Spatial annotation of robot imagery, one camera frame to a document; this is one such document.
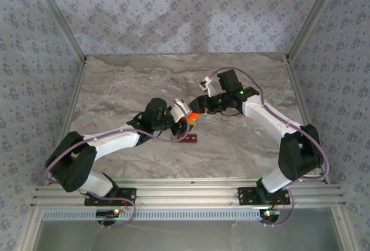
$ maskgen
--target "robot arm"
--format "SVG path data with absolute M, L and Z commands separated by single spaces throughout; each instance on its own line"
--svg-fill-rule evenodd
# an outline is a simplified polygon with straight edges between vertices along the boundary
M 104 136 L 102 134 L 82 136 L 76 131 L 70 132 L 48 159 L 46 167 L 67 192 L 86 190 L 98 196 L 115 197 L 118 188 L 115 182 L 105 174 L 91 171 L 97 159 L 116 150 L 145 143 L 151 138 L 148 134 L 153 135 L 154 131 L 171 129 L 174 135 L 182 134 L 188 125 L 183 117 L 191 112 L 215 114 L 227 108 L 235 108 L 240 114 L 254 119 L 280 143 L 279 167 L 257 181 L 256 190 L 262 204 L 271 198 L 275 199 L 274 194 L 282 187 L 322 165 L 323 158 L 314 144 L 296 129 L 272 116 L 267 108 L 292 126 L 300 127 L 319 142 L 314 126 L 303 127 L 268 103 L 262 104 L 259 92 L 252 87 L 243 88 L 234 70 L 217 76 L 225 92 L 214 95 L 210 79 L 206 79 L 200 85 L 204 91 L 208 90 L 208 94 L 193 100 L 190 108 L 179 100 L 177 103 L 181 104 L 181 109 L 177 106 L 167 107 L 163 99 L 154 98 L 145 111 L 136 115 L 127 125 L 105 132 Z M 60 159 L 63 152 L 78 142 L 81 143 L 80 146 Z
M 70 132 L 50 156 L 46 167 L 66 192 L 85 190 L 101 197 L 115 197 L 117 185 L 107 175 L 92 171 L 93 163 L 106 154 L 145 143 L 154 131 L 171 129 L 174 135 L 182 134 L 187 128 L 182 118 L 190 109 L 179 99 L 175 103 L 176 106 L 167 107 L 163 99 L 153 98 L 144 112 L 120 128 L 85 136 Z M 63 155 L 76 144 L 80 146 Z
M 257 182 L 257 192 L 262 202 L 282 187 L 322 165 L 323 158 L 314 144 L 292 128 L 292 126 L 300 127 L 319 143 L 319 136 L 314 126 L 309 124 L 303 127 L 300 123 L 281 114 L 270 104 L 266 102 L 262 104 L 260 93 L 252 87 L 243 88 L 234 70 L 220 73 L 217 77 L 225 92 L 212 95 L 213 91 L 212 93 L 209 91 L 208 95 L 196 98 L 190 103 L 193 112 L 215 114 L 227 108 L 235 108 L 240 114 L 255 120 L 280 144 L 279 167 Z M 209 78 L 200 85 L 206 91 L 211 87 Z M 278 120 L 266 108 L 291 126 Z

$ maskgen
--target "cable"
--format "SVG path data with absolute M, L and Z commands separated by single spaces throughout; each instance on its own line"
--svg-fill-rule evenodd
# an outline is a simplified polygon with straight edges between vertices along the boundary
M 115 225 L 113 225 L 113 226 L 107 226 L 107 227 L 106 227 L 106 226 L 104 226 L 104 225 L 103 225 L 105 221 L 107 221 L 107 220 L 111 220 L 111 221 L 116 222 L 116 220 L 115 220 L 115 219 L 113 219 L 113 218 L 105 218 L 105 219 L 103 219 L 103 220 L 102 220 L 102 223 L 101 223 L 101 224 L 102 224 L 102 227 L 106 227 L 107 229 L 124 227 L 124 226 L 126 226 L 127 224 L 131 223 L 131 222 L 135 219 L 135 217 L 136 217 L 136 205 L 135 205 L 135 203 L 134 203 L 134 202 L 132 202 L 131 200 L 126 199 L 126 198 L 123 198 L 123 197 L 117 197 L 117 198 L 101 197 L 101 196 L 98 196 L 98 195 L 96 195 L 95 193 L 92 193 L 92 192 L 89 192 L 89 194 L 90 194 L 91 196 L 94 196 L 94 197 L 95 197 L 95 198 L 97 198 L 97 199 L 100 199 L 100 200 L 128 202 L 128 203 L 130 203 L 130 204 L 132 205 L 132 207 L 133 207 L 133 209 L 134 209 L 134 211 L 133 211 L 133 213 L 132 213 L 132 215 L 131 215 L 130 219 L 128 219 L 127 221 L 125 221 L 125 222 L 123 222 L 123 223 L 115 224 Z
M 293 212 L 294 212 L 294 208 L 295 208 L 295 200 L 294 200 L 294 196 L 293 194 L 291 193 L 291 190 L 289 188 L 285 188 L 288 193 L 289 193 L 289 196 L 290 196 L 290 200 L 291 200 L 291 209 L 287 215 L 287 217 L 280 223 L 278 224 L 274 224 L 274 223 L 271 223 L 270 221 L 267 221 L 267 220 L 261 220 L 261 223 L 263 223 L 264 225 L 266 226 L 271 226 L 271 227 L 274 227 L 274 226 L 281 226 L 281 225 L 284 225 L 285 223 L 288 222 L 288 220 L 290 219 L 290 217 L 292 216 Z
M 273 203 L 273 206 L 271 207 L 270 211 L 271 211 L 271 210 L 273 210 L 273 209 L 274 209 L 274 207 L 278 204 L 278 203 L 277 203 L 277 202 L 278 202 L 278 200 L 280 200 L 280 202 L 283 204 L 283 209 L 284 209 L 285 204 L 284 204 L 283 199 L 281 199 L 279 196 L 276 196 L 276 198 L 275 198 L 275 202 Z
M 236 114 L 226 115 L 226 114 L 224 114 L 224 113 L 221 111 L 221 114 L 222 114 L 223 116 L 232 117 L 232 116 L 240 115 L 241 113 L 240 113 L 240 112 L 238 112 L 238 113 L 236 113 Z
M 276 118 L 279 121 L 281 121 L 282 123 L 284 123 L 285 125 L 287 125 L 287 126 L 293 128 L 293 129 L 295 129 L 296 131 L 298 131 L 299 133 L 301 133 L 303 136 L 307 137 L 317 147 L 317 149 L 319 150 L 319 152 L 323 156 L 323 159 L 324 159 L 324 162 L 325 162 L 325 171 L 320 176 L 316 176 L 316 177 L 306 177 L 306 176 L 303 176 L 302 178 L 307 179 L 307 180 L 321 180 L 321 179 L 325 179 L 326 176 L 329 174 L 330 165 L 329 165 L 329 159 L 328 159 L 328 157 L 327 157 L 324 149 L 321 147 L 321 145 L 319 143 L 317 143 L 317 141 L 312 136 L 310 136 L 307 132 L 305 132 L 304 130 L 300 129 L 299 127 L 297 127 L 297 126 L 289 123 L 288 121 L 286 121 L 285 119 L 283 119 L 279 115 L 277 115 L 275 112 L 273 112 L 265 104 L 265 97 L 264 97 L 264 92 L 263 92 L 262 87 L 260 87 L 260 85 L 248 73 L 246 73 L 245 71 L 243 71 L 243 70 L 241 70 L 239 68 L 236 68 L 236 67 L 222 67 L 222 68 L 219 68 L 219 69 L 213 71 L 208 77 L 211 78 L 216 73 L 218 73 L 218 72 L 220 72 L 222 70 L 225 70 L 225 69 L 233 69 L 233 70 L 239 71 L 240 73 L 243 73 L 244 75 L 246 75 L 250 79 L 250 81 L 253 82 L 253 84 L 256 85 L 257 88 L 260 90 L 261 103 L 262 103 L 263 107 L 266 109 L 266 111 L 268 113 L 270 113 L 274 118 Z M 294 182 L 295 181 L 292 181 L 287 186 L 291 186 Z
M 156 138 L 160 137 L 163 131 L 160 131 L 160 133 L 156 136 Z
M 184 140 L 186 138 L 186 136 L 188 135 L 189 133 L 189 130 L 190 130 L 190 121 L 189 121 L 189 116 L 186 115 L 186 112 L 185 110 L 175 101 L 174 103 L 180 110 L 181 112 L 185 115 L 185 118 L 186 118 L 186 123 L 187 123 L 187 127 L 186 127 L 186 132 L 185 134 L 179 138 L 179 139 L 175 139 L 175 140 L 167 140 L 167 139 L 162 139 L 162 138 L 158 138 L 158 137 L 155 137 L 154 135 L 152 134 L 149 134 L 148 132 L 146 131 L 142 131 L 142 130 L 138 130 L 136 128 L 126 128 L 126 129 L 123 129 L 123 130 L 115 130 L 115 131 L 109 131 L 109 132 L 106 132 L 104 134 L 101 134 L 101 135 L 98 135 L 96 137 L 91 137 L 91 138 L 87 138 L 87 139 L 84 139 L 74 145 L 72 145 L 71 147 L 69 147 L 68 149 L 66 149 L 64 152 L 62 152 L 52 163 L 49 164 L 49 166 L 46 168 L 45 170 L 45 173 L 44 173 L 44 177 L 45 179 L 50 182 L 50 183 L 57 183 L 56 180 L 52 180 L 48 177 L 49 173 L 50 173 L 50 170 L 56 165 L 56 163 L 58 163 L 65 155 L 67 155 L 68 153 L 70 153 L 72 150 L 74 150 L 75 148 L 77 148 L 78 146 L 82 145 L 82 144 L 85 144 L 85 143 L 88 143 L 88 142 L 91 142 L 91 141 L 97 141 L 97 140 L 100 140 L 100 139 L 103 139 L 103 138 L 107 138 L 109 136 L 112 136 L 112 135 L 116 135 L 116 134 L 122 134 L 124 132 L 139 132 L 141 134 L 145 134 L 151 138 L 153 138 L 154 140 L 158 140 L 158 141 L 161 141 L 161 142 L 167 142 L 167 143 L 176 143 L 176 142 L 180 142 L 181 140 Z

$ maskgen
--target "marble surface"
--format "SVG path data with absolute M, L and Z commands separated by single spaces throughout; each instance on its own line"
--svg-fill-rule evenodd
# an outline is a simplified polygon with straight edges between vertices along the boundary
M 100 56 L 87 60 L 71 131 L 93 134 L 117 128 L 143 111 L 153 97 L 168 104 L 175 98 L 190 102 L 203 94 L 198 81 L 225 66 L 248 71 L 271 105 L 302 122 L 281 54 Z M 252 85 L 242 74 L 238 77 L 245 87 Z M 259 178 L 277 166 L 278 143 L 247 117 L 205 115 L 193 133 L 198 135 L 196 144 L 151 140 L 108 154 L 94 169 L 115 179 Z M 171 133 L 161 136 L 169 139 Z

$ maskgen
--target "black mounting bracket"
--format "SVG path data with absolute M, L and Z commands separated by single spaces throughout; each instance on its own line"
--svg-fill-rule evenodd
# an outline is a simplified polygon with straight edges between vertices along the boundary
M 248 205 L 290 205 L 290 196 L 287 190 L 278 190 L 262 201 L 256 187 L 238 187 L 237 197 L 240 206 Z
M 135 203 L 136 200 L 136 189 L 135 188 L 119 188 L 117 189 L 117 195 L 114 198 L 126 198 Z M 122 202 L 120 200 L 101 200 L 95 198 L 91 194 L 87 193 L 85 197 L 85 206 L 131 206 L 129 202 Z

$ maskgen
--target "wall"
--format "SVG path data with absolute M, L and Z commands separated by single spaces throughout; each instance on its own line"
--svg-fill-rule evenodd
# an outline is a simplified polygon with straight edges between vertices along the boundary
M 0 0 L 0 250 L 15 250 L 81 62 L 42 0 Z
M 294 63 L 364 250 L 370 250 L 369 4 L 330 0 Z
M 314 0 L 57 0 L 85 54 L 287 53 Z

